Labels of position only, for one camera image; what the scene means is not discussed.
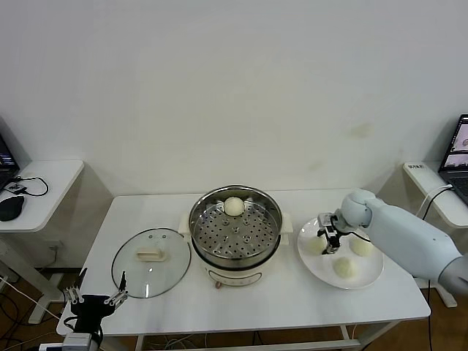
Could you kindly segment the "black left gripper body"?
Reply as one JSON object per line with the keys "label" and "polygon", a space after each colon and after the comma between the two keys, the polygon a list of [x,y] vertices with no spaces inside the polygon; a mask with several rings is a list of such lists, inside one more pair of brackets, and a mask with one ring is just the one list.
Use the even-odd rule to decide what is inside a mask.
{"label": "black left gripper body", "polygon": [[119,306],[105,305],[107,295],[83,295],[84,303],[71,303],[72,316],[76,317],[73,331],[98,333],[102,331],[102,320],[112,315]]}

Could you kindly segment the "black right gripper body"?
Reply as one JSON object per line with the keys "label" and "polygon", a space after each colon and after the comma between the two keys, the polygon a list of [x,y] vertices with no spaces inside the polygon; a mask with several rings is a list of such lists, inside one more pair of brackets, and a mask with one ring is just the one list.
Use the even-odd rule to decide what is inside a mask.
{"label": "black right gripper body", "polygon": [[339,227],[339,218],[335,214],[325,215],[325,229],[328,235],[343,235],[344,232]]}

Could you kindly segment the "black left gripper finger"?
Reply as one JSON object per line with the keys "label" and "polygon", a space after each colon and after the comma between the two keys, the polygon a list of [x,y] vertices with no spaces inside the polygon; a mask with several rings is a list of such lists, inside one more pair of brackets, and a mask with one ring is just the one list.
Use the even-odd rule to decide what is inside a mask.
{"label": "black left gripper finger", "polygon": [[123,271],[116,293],[104,301],[105,305],[120,306],[128,297],[126,272]]}
{"label": "black left gripper finger", "polygon": [[73,284],[62,290],[64,300],[67,303],[84,303],[85,302],[85,299],[80,291],[80,288],[86,276],[87,270],[88,270],[87,268],[84,268],[80,272],[76,280],[73,282]]}

